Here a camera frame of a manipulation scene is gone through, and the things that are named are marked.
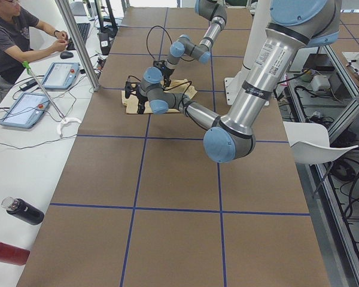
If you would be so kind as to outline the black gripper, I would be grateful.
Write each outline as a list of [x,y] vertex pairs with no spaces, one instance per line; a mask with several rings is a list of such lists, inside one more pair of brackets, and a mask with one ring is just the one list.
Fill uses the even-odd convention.
[[171,85],[171,79],[170,76],[173,74],[174,69],[171,69],[166,66],[165,63],[162,64],[162,75],[163,75],[163,86],[164,88],[169,88]]
[[145,103],[148,102],[148,98],[146,97],[145,91],[137,88],[136,96],[138,98],[138,114],[144,114],[145,112]]

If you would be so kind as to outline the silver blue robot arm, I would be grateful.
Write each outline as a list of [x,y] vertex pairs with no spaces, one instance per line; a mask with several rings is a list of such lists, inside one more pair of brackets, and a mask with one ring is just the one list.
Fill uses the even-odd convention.
[[196,14],[209,21],[208,29],[198,43],[191,40],[186,34],[180,35],[171,44],[166,59],[155,64],[155,67],[163,75],[165,88],[170,86],[170,77],[183,56],[188,56],[203,64],[208,63],[211,58],[212,47],[220,32],[226,27],[227,13],[218,1],[196,1],[194,10]]
[[255,147],[252,124],[270,99],[297,52],[337,40],[340,1],[272,1],[266,39],[254,65],[243,80],[226,115],[218,115],[183,93],[168,93],[166,87],[180,58],[184,55],[206,63],[218,34],[225,28],[227,13],[217,1],[196,1],[195,12],[210,21],[199,44],[187,35],[172,43],[166,60],[146,69],[133,92],[154,114],[176,109],[205,129],[203,146],[208,157],[227,163],[248,155]]

